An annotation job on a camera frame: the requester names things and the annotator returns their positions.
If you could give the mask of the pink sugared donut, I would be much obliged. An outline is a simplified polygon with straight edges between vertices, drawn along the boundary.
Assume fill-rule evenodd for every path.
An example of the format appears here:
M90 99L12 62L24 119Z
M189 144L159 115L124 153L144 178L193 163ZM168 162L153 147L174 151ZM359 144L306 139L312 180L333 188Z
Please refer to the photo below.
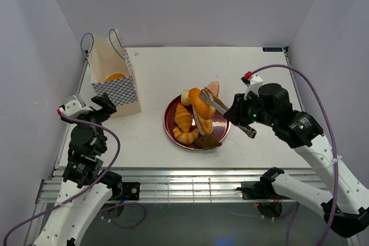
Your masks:
M205 88L205 92L208 98L212 100L214 100L215 98L218 98L219 91L220 91L220 85L217 81L213 81L209 83Z

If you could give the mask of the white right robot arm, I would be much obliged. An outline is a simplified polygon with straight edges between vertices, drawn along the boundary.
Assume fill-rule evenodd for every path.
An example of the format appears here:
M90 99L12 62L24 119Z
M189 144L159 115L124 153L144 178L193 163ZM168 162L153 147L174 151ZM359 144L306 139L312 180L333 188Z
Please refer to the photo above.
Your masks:
M347 166L333 157L322 127L308 113L294 110L288 92L279 84L262 85L257 93L238 93L224 117L236 126L260 123L297 152L327 186L321 191L272 167L251 187L238 189L255 198L277 195L293 199L323 217L333 216L331 230L349 238L368 227L368 189Z

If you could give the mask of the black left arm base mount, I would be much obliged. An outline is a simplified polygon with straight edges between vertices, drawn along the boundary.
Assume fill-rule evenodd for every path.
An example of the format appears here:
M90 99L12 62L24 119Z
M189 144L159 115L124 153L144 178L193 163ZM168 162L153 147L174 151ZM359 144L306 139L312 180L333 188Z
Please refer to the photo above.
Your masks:
M118 184L118 192L115 200L139 200L141 183L139 182L123 182Z

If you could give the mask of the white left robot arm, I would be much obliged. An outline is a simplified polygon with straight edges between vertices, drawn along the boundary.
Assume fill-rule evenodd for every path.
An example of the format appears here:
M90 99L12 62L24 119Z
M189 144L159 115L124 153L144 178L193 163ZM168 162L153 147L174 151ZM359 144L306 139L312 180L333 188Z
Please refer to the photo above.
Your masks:
M102 124L116 112L116 106L106 93L91 100L100 109L86 106L77 94L58 108L61 120L75 126L58 197L34 245L79 245L104 202L122 194L121 178L102 170L100 159L107 151L108 130Z

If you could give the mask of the brown chocolate pastry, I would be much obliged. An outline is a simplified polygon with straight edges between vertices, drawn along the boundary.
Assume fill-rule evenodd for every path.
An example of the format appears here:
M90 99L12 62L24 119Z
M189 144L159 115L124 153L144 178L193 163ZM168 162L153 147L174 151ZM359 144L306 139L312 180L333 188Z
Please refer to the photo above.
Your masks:
M196 147L205 149L205 150L210 150L210 149L220 147L222 143L219 140L217 140L213 135L204 134L198 137L197 139L195 139L193 142L193 145L195 145Z

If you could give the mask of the orange frosted ring donut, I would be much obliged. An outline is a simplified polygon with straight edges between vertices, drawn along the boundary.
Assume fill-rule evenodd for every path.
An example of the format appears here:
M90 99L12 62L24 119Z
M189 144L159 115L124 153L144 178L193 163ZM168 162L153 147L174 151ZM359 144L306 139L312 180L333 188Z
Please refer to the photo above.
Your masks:
M110 82L110 81L113 81L113 80L118 80L118 79L121 79L121 78L125 78L125 75L122 74L122 73L116 73L116 74L113 74L113 75L109 76L106 79L106 82Z

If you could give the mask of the blue checkered paper bag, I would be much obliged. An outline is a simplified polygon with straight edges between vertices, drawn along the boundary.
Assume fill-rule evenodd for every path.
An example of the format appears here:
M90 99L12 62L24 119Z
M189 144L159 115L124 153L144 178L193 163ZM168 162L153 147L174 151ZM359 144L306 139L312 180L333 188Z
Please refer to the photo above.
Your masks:
M138 85L134 67L124 45L121 33L110 29L106 37L91 36L91 46L85 53L85 59L91 71L90 84L96 95L107 93L110 101L116 106L113 117L123 117L142 112ZM122 73L125 78L106 82L106 79L116 73Z

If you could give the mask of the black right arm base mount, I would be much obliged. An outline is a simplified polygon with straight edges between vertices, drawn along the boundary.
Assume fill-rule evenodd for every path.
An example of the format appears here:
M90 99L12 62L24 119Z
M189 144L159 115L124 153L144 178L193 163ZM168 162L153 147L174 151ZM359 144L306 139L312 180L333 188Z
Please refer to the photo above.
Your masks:
M242 193L243 199L280 199L271 182L257 181L254 183L243 181L237 191Z

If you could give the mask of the round orange bun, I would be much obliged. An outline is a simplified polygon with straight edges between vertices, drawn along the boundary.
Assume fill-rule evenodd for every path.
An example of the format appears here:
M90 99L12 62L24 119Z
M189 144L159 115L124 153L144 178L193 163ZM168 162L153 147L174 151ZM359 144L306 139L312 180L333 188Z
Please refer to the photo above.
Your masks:
M216 109L209 104L205 104L200 99L200 92L200 88L192 88L189 90L190 104L193 106L198 116L204 120L210 120L214 116Z

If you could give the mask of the long toasted bread roll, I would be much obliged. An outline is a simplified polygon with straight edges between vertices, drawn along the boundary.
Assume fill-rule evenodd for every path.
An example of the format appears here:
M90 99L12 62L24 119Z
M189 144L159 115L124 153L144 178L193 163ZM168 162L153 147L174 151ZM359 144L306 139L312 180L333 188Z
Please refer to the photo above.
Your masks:
M193 109L193 117L195 120L195 124L197 126L197 128L199 129L199 132L201 135L205 135L205 134L209 134L211 135L213 132L213 122L211 119L209 120L204 120L203 118L201 118L194 107L192 107Z

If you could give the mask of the metal serving tongs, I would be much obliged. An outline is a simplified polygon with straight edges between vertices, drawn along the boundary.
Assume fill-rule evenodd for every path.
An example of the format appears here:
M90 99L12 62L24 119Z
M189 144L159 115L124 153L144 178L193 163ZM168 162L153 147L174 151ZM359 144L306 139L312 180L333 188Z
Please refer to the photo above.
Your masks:
M209 99L206 92L205 92L205 88L201 89L200 95L199 95L200 99L205 103L205 104L209 104L212 107L214 107L219 113L221 113L222 115L224 115L225 112L228 111L228 107L218 98L215 98L214 100Z

